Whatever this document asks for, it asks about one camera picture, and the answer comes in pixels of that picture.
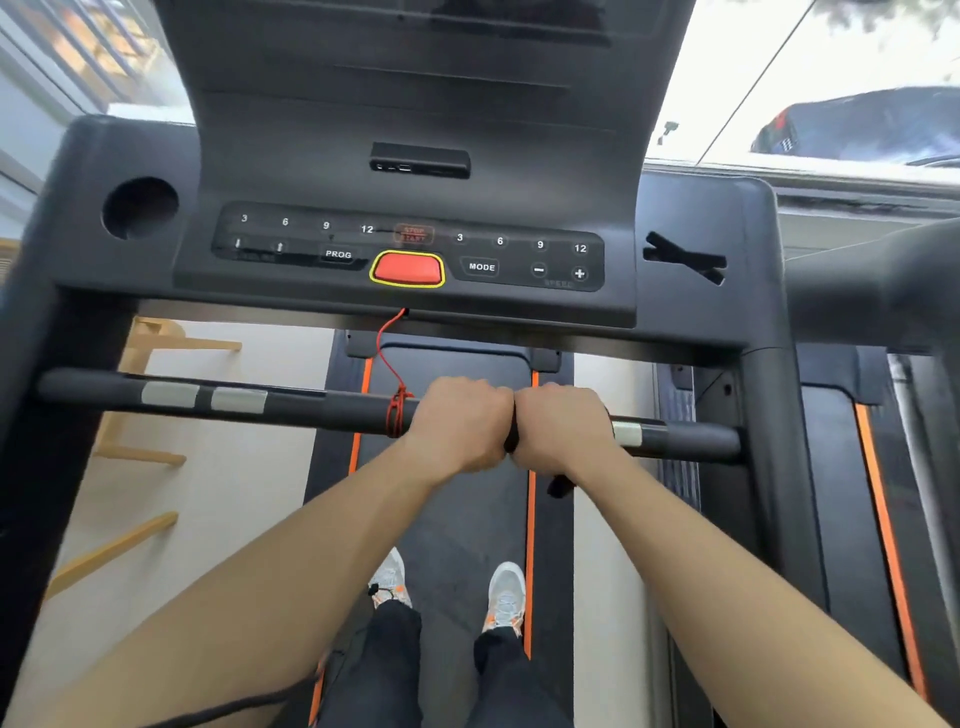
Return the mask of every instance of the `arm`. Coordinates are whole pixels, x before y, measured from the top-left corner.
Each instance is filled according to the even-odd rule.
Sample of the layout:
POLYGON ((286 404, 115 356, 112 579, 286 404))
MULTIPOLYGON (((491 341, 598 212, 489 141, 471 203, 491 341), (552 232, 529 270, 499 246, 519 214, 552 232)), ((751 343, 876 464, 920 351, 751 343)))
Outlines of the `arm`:
POLYGON ((41 725, 135 728, 303 679, 434 490, 503 459, 513 411, 509 389, 438 379, 406 435, 149 617, 41 725))
POLYGON ((613 440, 590 390, 516 395, 515 458, 596 503, 731 728, 946 728, 840 625, 663 488, 613 440))

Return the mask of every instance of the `control panel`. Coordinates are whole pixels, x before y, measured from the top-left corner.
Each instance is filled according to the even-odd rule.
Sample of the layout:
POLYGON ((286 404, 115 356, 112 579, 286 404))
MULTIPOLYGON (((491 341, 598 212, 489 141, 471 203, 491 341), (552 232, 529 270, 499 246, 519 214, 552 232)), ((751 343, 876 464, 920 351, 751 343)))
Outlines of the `control panel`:
POLYGON ((332 268, 415 288, 437 288, 453 277, 597 291, 605 274, 604 241, 589 232, 260 203, 224 207, 213 252, 233 260, 332 268))

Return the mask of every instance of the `car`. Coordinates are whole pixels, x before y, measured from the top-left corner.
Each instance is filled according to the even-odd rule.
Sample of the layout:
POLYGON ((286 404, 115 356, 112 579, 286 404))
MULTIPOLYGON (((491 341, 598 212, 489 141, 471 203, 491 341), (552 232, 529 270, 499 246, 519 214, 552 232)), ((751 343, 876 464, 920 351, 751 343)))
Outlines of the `car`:
POLYGON ((793 104, 751 152, 960 168, 960 87, 908 86, 793 104))

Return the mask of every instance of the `red cord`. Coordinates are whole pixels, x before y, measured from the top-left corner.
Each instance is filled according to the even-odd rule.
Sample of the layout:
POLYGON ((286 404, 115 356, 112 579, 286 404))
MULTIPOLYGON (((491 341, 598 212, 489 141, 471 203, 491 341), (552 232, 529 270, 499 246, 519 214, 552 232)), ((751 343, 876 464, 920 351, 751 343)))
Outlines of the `red cord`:
POLYGON ((383 350, 380 349, 380 337, 383 336, 384 331, 386 331, 406 315, 407 309, 401 308, 400 312, 394 318, 380 327, 380 331, 376 333, 376 353, 383 360, 383 363, 387 365, 387 369, 389 369, 396 377, 396 381, 399 382, 399 385, 396 388, 396 393, 390 399, 390 407, 387 408, 387 437, 393 438, 397 438, 403 434, 403 403, 408 397, 413 397, 413 394, 407 392, 407 385, 403 383, 403 378, 396 373, 396 369, 390 366, 390 362, 387 361, 387 357, 383 355, 383 350))

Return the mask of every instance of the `window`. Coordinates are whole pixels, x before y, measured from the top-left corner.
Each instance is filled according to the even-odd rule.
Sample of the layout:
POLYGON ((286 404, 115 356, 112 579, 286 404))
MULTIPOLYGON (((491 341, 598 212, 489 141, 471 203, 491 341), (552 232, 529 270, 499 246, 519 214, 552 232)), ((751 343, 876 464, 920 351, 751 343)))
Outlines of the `window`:
POLYGON ((956 185, 956 9, 699 0, 647 157, 956 185))
MULTIPOLYGON (((38 65, 52 62, 84 95, 74 99, 80 108, 187 106, 149 0, 0 0, 0 11, 28 39, 21 50, 38 65)), ((0 24, 0 33, 12 30, 0 24)))

